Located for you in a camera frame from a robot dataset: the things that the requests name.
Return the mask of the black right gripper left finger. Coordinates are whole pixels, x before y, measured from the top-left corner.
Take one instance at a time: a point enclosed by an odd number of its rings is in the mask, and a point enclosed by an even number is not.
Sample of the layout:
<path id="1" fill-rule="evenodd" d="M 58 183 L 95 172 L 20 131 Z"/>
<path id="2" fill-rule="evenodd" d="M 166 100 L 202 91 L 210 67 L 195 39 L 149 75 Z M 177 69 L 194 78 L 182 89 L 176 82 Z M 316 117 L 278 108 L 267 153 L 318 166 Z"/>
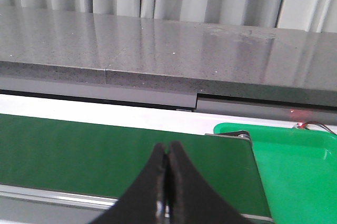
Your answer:
<path id="1" fill-rule="evenodd" d="M 165 146 L 156 144 L 126 192 L 91 223 L 164 223 L 166 168 Z"/>

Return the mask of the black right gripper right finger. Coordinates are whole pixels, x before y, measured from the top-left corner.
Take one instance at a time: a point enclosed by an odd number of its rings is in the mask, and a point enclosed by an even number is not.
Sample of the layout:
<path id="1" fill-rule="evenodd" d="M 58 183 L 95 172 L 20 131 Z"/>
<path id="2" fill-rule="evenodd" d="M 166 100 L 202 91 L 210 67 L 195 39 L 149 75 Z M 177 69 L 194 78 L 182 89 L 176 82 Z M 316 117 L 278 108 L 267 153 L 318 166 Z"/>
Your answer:
<path id="1" fill-rule="evenodd" d="M 169 144 L 166 156 L 170 223 L 251 223 L 207 183 L 179 141 Z"/>

